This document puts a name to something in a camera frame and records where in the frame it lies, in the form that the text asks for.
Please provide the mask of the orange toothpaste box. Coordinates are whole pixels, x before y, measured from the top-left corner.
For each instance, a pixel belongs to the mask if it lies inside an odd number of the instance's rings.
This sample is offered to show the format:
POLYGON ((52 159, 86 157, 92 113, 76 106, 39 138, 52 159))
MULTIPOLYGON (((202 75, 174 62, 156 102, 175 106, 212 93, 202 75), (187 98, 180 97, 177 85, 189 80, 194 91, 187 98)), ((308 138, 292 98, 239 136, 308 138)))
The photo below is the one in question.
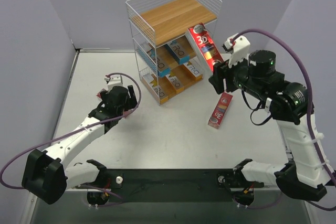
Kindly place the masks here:
POLYGON ((176 94, 179 94, 184 91, 183 83, 179 80, 179 78, 176 76, 176 74, 173 71, 171 71, 165 77, 168 79, 170 85, 173 87, 174 92, 176 94))
POLYGON ((203 78, 202 73, 194 63, 188 61, 184 63, 183 66, 187 69, 188 73, 191 74, 193 80, 199 81, 203 78))
POLYGON ((141 80, 158 104, 163 104, 168 101, 168 94, 158 84, 157 78, 153 74, 147 73, 141 77, 141 80))

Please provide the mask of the silver blue toothpaste box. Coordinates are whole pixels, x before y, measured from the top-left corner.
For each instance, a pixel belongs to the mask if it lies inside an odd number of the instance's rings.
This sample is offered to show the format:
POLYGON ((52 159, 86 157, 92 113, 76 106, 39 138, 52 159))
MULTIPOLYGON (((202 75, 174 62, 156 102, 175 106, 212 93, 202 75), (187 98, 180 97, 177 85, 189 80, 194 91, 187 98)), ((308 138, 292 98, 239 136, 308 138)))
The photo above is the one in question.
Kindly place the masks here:
POLYGON ((189 53, 187 53, 184 47, 177 40, 173 40, 165 44, 164 47, 179 65, 185 64, 189 61, 189 53))

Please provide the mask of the teal toothpaste box with label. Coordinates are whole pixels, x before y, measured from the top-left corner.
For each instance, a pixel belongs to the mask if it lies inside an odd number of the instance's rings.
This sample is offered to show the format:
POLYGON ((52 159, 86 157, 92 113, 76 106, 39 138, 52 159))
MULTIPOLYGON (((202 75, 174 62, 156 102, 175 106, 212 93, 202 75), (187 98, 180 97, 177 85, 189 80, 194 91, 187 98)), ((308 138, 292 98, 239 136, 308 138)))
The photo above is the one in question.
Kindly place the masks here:
POLYGON ((160 55, 155 54, 155 49, 149 43, 141 43, 137 46, 137 52, 140 57, 146 62, 153 72, 162 78, 171 72, 168 64, 160 55))

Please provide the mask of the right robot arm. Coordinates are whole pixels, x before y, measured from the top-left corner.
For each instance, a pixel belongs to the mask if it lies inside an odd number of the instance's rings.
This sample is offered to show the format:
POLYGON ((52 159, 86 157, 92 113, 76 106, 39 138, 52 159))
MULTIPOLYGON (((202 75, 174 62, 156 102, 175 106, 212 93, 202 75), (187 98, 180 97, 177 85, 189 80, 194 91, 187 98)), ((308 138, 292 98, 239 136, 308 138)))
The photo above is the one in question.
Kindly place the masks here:
POLYGON ((334 175, 333 168, 322 162, 316 147, 322 135, 308 129, 308 90, 297 82, 285 80, 276 71, 276 55, 272 51, 253 52, 234 66, 215 60, 209 82, 218 94, 240 89, 259 100, 256 109, 266 109, 277 122, 287 152, 285 164, 267 164, 245 159, 233 169, 233 181, 238 186, 253 182, 276 185, 288 197, 318 202, 326 193, 334 175))

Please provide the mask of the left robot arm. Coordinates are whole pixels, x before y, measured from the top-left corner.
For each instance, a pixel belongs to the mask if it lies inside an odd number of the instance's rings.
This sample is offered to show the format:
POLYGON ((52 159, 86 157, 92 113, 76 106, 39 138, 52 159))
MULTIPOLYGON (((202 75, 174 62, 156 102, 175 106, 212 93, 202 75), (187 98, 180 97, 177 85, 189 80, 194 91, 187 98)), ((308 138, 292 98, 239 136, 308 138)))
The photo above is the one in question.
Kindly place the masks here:
POLYGON ((82 184, 100 188, 107 181, 107 168, 94 159, 75 166, 69 164, 94 140, 116 126, 126 112, 137 108, 138 101, 132 85, 115 86, 110 91, 101 91, 100 95, 101 102, 75 130, 43 151, 32 150, 27 157, 22 187, 49 205, 70 188, 82 184))

